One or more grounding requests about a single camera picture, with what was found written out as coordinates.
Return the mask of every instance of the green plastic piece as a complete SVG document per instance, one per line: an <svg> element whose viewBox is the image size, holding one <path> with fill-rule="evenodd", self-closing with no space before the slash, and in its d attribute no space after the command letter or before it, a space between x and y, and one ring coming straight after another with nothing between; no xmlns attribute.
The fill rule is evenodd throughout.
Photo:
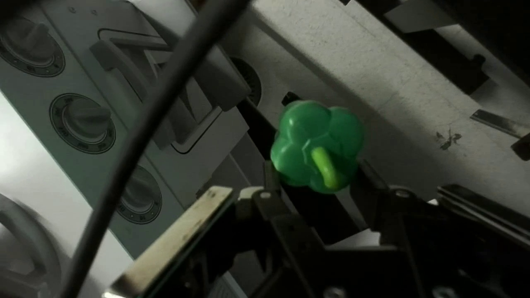
<svg viewBox="0 0 530 298"><path fill-rule="evenodd" d="M282 115L271 159L286 184L334 194L354 181L363 143L349 110L297 101Z"/></svg>

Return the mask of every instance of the black wire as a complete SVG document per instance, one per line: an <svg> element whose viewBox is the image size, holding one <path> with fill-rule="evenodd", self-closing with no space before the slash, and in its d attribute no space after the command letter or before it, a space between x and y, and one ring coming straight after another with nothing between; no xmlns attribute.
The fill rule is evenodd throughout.
<svg viewBox="0 0 530 298"><path fill-rule="evenodd" d="M178 95L183 93L188 80L195 75L196 68L201 67L209 50L221 40L249 4L251 0L211 0L178 45L161 80L150 92L145 113L130 131L110 181L105 184L103 196L95 204L95 211L75 252L72 270L64 284L62 298L75 298L80 294L122 201L122 194L151 136L173 108Z"/></svg>

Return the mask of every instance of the white surface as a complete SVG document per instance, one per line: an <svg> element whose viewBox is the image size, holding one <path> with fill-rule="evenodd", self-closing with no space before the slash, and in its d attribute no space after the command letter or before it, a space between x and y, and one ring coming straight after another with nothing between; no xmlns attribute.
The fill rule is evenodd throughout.
<svg viewBox="0 0 530 298"><path fill-rule="evenodd" d="M36 211L70 259L92 209L2 93L0 140L0 193ZM108 234L84 297L100 297L128 265L132 259Z"/></svg>
<svg viewBox="0 0 530 298"><path fill-rule="evenodd" d="M277 44L289 42L289 52L362 115L365 154L388 183L428 197L458 183L530 216L530 169L511 151L514 140L471 121L479 105L357 2L345 9L340 2L259 0L254 9ZM443 151L455 135L463 140Z"/></svg>

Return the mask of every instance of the gray plastic surface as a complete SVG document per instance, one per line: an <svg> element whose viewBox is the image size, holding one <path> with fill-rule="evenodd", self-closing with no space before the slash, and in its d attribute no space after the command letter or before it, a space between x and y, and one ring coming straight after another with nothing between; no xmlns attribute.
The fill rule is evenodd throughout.
<svg viewBox="0 0 530 298"><path fill-rule="evenodd" d="M0 60L2 93L9 98L9 101L17 110L17 113L21 113L21 116L29 125L29 128L32 128L34 135L44 143L47 151L55 158L55 161L75 183L75 186L85 196L89 204L93 204L102 193L102 188L103 188L102 183L107 179L112 164L117 161L117 156L120 153L118 149L122 148L123 140L127 136L127 128L123 126L120 118L113 113L115 146L98 156L82 153L64 141L64 138L55 131L50 121L50 106L60 95L77 93L97 101L98 105L108 110L112 110L112 106L103 98L100 90L93 85L90 77L85 73L85 70L79 63L79 58L74 57L74 53L70 52L70 47L65 45L65 40L60 37L55 27L50 25L50 20L42 14L42 10L36 7L36 10L26 14L24 17L37 24L45 24L50 29L50 35L65 53L67 68L60 77L55 77L54 80L42 80L42 78L29 77L19 68L14 68L12 65L6 63L6 60ZM183 193L175 193L171 189L171 186L168 184L168 179L165 178L175 178L175 176L163 178L161 171L156 168L158 164L153 163L148 156L145 156L143 161L140 163L140 166L150 171L150 174L158 181L163 193L161 206L165 206L165 209L161 209L156 221L153 221L151 224L138 226L138 224L128 222L122 216L117 216L112 224L112 231L115 232L115 236L118 237L118 241L123 244L123 247L128 250L132 257L138 257L140 254L143 254L183 214L183 206L180 201L180 196L183 196Z"/></svg>
<svg viewBox="0 0 530 298"><path fill-rule="evenodd" d="M24 207L0 196L0 224L27 249L34 272L0 270L0 295L17 298L54 298L62 284L60 255L42 224Z"/></svg>
<svg viewBox="0 0 530 298"><path fill-rule="evenodd" d="M130 58L122 47L142 52L158 50L171 53L170 47L160 42L140 40L138 37L128 34L103 32L100 34L100 37L103 37L105 40L100 40L97 45L93 45L92 53L107 72L118 70L133 88L138 100L143 103L146 100L150 85L158 77L158 73L153 73L156 65L151 65L148 62L148 55L142 55L137 58L137 62L133 62L133 58ZM148 70L142 70L138 67L140 63L143 63L140 60L148 65ZM191 80L186 87L186 92L181 95L181 100L176 101L175 108L170 111L168 118L156 133L155 143L161 149L175 146L180 153L188 153L201 140L204 131L218 120L219 115L221 111L213 110L213 105L204 96L196 80Z"/></svg>
<svg viewBox="0 0 530 298"><path fill-rule="evenodd" d="M65 45L65 48L69 48L75 55L74 62L70 62L70 67L82 63L92 83L95 83L95 87L102 92L100 96L93 93L89 93L87 96L105 100L107 106L112 106L112 110L115 111L117 136L118 136L115 148L118 148L122 145L120 125L125 130L132 128L138 113L143 111L142 103L137 100L138 96L135 95L133 88L130 88L130 83L118 72L105 72L100 62L97 60L97 57L92 55L90 48L100 40L113 40L113 39L127 39L127 37L128 40L135 40L135 42L140 42L140 40L165 42L165 40L158 37L158 34L146 22L146 19L128 2L49 0L49 2L44 2L42 7L49 20L54 24L55 30L69 44L69 47ZM175 15L173 19L185 20L188 17L195 17L195 15L193 14L190 15L190 12L178 12L178 15ZM75 88L80 83L89 83L74 73L70 73L69 77L60 77L60 80L64 78L65 80L59 82L59 85L60 83L62 87L74 85ZM32 123L31 126L44 128L44 125L39 125L37 121ZM195 143L191 148L186 148L186 146L181 148L181 145L178 148L176 146L178 143L173 143L173 146L168 146L168 148L160 148L158 145L151 143L150 148L146 149L146 156L150 158L155 168L153 171L156 171L156 173L153 171L150 173L160 176L160 179L166 183L166 186L173 194L173 199L183 204L183 207L191 206L198 199L196 197L198 191L206 184L206 181L213 178L214 171L231 154L236 145L246 136L248 125L238 110L231 110L228 113L221 113L208 130L203 131L199 128L196 130L196 133L203 133L203 135L198 140L198 143ZM54 135L47 135L47 143L50 143L50 140L54 141L54 138L55 138ZM108 164L108 161L113 161L115 153L117 151L110 151L108 154L102 156L102 163ZM95 188L92 189L80 188L84 189L85 194L89 194L89 197L93 197L93 194L97 194L97 191L100 189L100 184L97 183L95 178L98 178L100 173L107 169L107 166L100 164L97 169L95 166L98 164L98 161L95 159L90 159L90 161L87 159L87 164L84 166L79 161L69 161L69 163L72 168L67 173L74 178L77 184L80 186L82 184L87 186L89 183L95 184Z"/></svg>
<svg viewBox="0 0 530 298"><path fill-rule="evenodd" d="M176 0L132 0L153 24L158 34L171 45L178 45L196 20L196 12L188 2ZM216 47L198 70L196 80L214 106L224 111L251 95L251 88L228 55Z"/></svg>

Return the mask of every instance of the gray machine part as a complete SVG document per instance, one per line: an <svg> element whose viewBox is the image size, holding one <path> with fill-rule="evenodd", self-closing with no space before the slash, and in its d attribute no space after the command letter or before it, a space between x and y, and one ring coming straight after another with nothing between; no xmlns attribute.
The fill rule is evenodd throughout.
<svg viewBox="0 0 530 298"><path fill-rule="evenodd" d="M171 45L178 45L193 25L196 12L188 2L132 0L153 24L158 34ZM214 48L198 70L198 83L206 96L224 111L243 101L251 88L221 48Z"/></svg>
<svg viewBox="0 0 530 298"><path fill-rule="evenodd" d="M54 298L62 284L60 255L54 241L34 214L0 196L0 224L27 249L34 272L22 275L0 270L0 295L17 298Z"/></svg>
<svg viewBox="0 0 530 298"><path fill-rule="evenodd" d="M137 96L145 103L150 85L153 83L155 77L158 77L158 72L142 72L138 67L138 63L142 62L133 62L125 55L123 50L120 50L120 45L123 44L128 44L128 48L140 50L170 52L170 48L166 44L138 40L132 42L118 39L102 40L92 47L92 52L100 65L107 72L118 70L130 83ZM153 63L150 62L145 63L148 68L156 68L156 65L166 63L166 60L156 62L155 67L151 67ZM191 80L186 87L186 92L181 95L181 100L176 101L175 108L168 115L168 120L165 120L160 131L156 133L155 143L161 149L171 145L178 153L190 153L193 146L201 140L203 133L219 118L221 110L214 110L213 106L216 106L216 103L209 103L203 90L198 87L198 82Z"/></svg>
<svg viewBox="0 0 530 298"><path fill-rule="evenodd" d="M117 68L113 72L105 70L93 55L92 48L100 42L112 42L117 39L120 39L120 44L127 40L130 45L138 45L140 42L166 42L160 39L160 34L145 19L145 15L128 2L50 0L44 2L42 7L50 24L54 24L54 27L60 32L62 39L77 57L85 73L102 92L102 96L108 101L108 106L115 111L115 116L123 123L125 130L132 128L135 118L143 110L143 103L132 88L128 78L125 78ZM170 12L173 14L175 20L190 20L190 24L195 20L195 12L190 9ZM173 29L186 32L186 29L183 30L180 25L181 24L176 24ZM135 68L142 70L145 77L153 73L151 68L145 68L146 65L142 65L137 60L138 55L132 55L132 47L120 48L122 52L127 48L128 60L132 60ZM158 67L160 62L165 62L165 55L171 55L171 52L158 52L155 55L153 50L146 50L145 53L148 53L150 58L155 58L150 60L151 67ZM228 60L223 52L216 50L216 53L219 53L219 60L216 58L219 67L228 67L219 78L209 82L216 83L218 88L226 88L226 92L216 95L231 101L236 98L238 101L244 100L249 95L248 85L244 80L241 80L239 73L231 65L231 60ZM198 77L195 78L196 82L191 82L188 87L190 103L195 111L188 113L190 108L183 105L185 101L180 101L178 105L181 106L178 110L181 113L178 113L178 116L188 115L188 118L166 123L161 131L158 131L156 143L150 145L146 149L146 156L151 159L158 174L168 183L168 188L173 191L175 197L183 207L191 206L198 199L198 191L206 184L208 179L211 179L214 171L248 133L248 125L239 111L231 110L219 113L223 108L214 105L218 100L208 95L211 93L211 90L208 90L209 87L201 87L204 82L201 82ZM186 130L186 133L181 133L176 131L176 123L191 123L193 126L191 130Z"/></svg>

